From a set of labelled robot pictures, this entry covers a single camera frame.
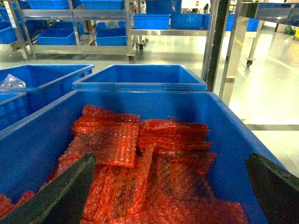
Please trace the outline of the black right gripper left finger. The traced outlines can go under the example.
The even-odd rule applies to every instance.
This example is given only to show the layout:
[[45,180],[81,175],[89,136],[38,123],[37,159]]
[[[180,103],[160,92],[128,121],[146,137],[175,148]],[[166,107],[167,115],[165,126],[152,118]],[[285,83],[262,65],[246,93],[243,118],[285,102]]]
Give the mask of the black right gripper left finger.
[[43,190],[0,219],[2,224],[79,224],[96,157],[87,153]]

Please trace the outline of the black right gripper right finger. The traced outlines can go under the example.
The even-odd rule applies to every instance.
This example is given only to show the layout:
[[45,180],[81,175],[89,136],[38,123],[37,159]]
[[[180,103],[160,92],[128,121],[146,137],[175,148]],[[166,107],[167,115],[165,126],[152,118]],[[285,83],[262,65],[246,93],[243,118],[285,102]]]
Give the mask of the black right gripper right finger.
[[245,161],[249,181],[270,224],[299,222],[299,178],[259,153]]

